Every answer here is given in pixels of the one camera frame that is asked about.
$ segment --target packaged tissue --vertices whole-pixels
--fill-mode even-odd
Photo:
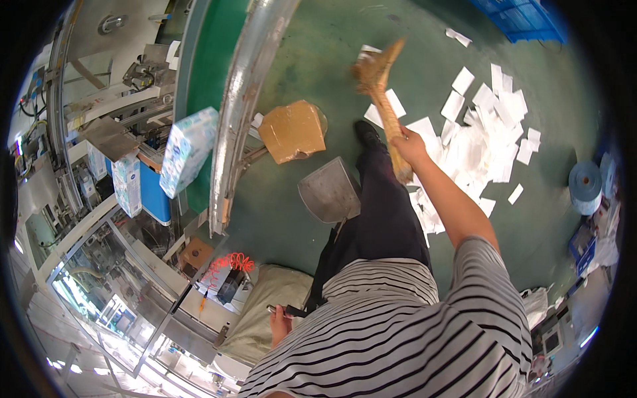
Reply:
[[[93,174],[95,181],[99,181],[106,176],[106,158],[88,140],[86,141],[87,152],[89,154],[89,170]]]
[[[129,217],[141,211],[140,160],[137,150],[113,163],[113,186],[117,202]]]
[[[197,178],[217,140],[219,112],[208,107],[173,124],[159,186],[172,199]]]

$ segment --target black shoe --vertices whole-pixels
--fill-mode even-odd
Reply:
[[[354,123],[354,132],[356,133],[356,138],[358,138],[365,148],[373,148],[375,146],[386,148],[383,141],[380,140],[380,136],[374,126],[364,120],[359,120]]]

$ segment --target hand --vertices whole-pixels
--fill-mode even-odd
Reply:
[[[416,167],[416,165],[423,160],[429,160],[427,148],[420,134],[409,130],[403,125],[400,126],[400,129],[404,138],[394,137],[391,141],[391,144],[398,149],[400,156],[402,156],[407,163],[411,164],[412,167]]]
[[[292,315],[283,312],[280,304],[276,305],[276,313],[270,314],[270,329],[272,329],[272,349],[292,331]]]

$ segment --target striped shirt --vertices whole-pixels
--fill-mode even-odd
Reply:
[[[458,247],[446,301],[416,260],[356,260],[327,303],[251,370],[239,397],[517,397],[531,366],[524,307],[493,246]]]

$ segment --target metal dustpan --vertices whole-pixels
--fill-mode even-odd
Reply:
[[[361,187],[340,156],[303,178],[299,194],[310,213],[325,224],[361,214]]]

